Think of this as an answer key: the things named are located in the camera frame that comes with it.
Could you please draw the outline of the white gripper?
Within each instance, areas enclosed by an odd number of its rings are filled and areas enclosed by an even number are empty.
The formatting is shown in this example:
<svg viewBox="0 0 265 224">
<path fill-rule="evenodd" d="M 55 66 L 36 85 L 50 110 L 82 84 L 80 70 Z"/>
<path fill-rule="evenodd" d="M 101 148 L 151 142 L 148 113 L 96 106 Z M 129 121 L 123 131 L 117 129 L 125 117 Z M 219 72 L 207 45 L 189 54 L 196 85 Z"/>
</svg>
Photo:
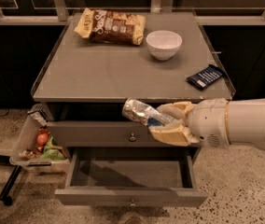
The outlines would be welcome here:
<svg viewBox="0 0 265 224">
<path fill-rule="evenodd" d="M 174 126 L 151 126 L 153 137 L 165 144 L 187 147 L 199 144 L 202 147 L 224 148 L 229 146 L 226 132 L 226 108 L 228 101 L 220 99 L 204 100 L 198 104 L 176 102 L 160 105 L 157 110 L 175 119 L 186 120 Z"/>
</svg>

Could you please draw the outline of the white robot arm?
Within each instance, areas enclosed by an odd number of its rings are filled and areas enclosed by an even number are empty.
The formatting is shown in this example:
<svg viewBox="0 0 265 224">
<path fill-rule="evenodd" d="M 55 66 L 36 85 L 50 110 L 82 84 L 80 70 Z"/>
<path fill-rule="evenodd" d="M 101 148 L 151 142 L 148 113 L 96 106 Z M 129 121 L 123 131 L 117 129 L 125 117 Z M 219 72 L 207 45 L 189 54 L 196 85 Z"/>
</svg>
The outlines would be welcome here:
<svg viewBox="0 0 265 224">
<path fill-rule="evenodd" d="M 199 103 L 178 102 L 159 107 L 174 120 L 149 128 L 165 144 L 185 147 L 248 145 L 265 150 L 265 98 L 228 101 L 224 98 Z"/>
</svg>

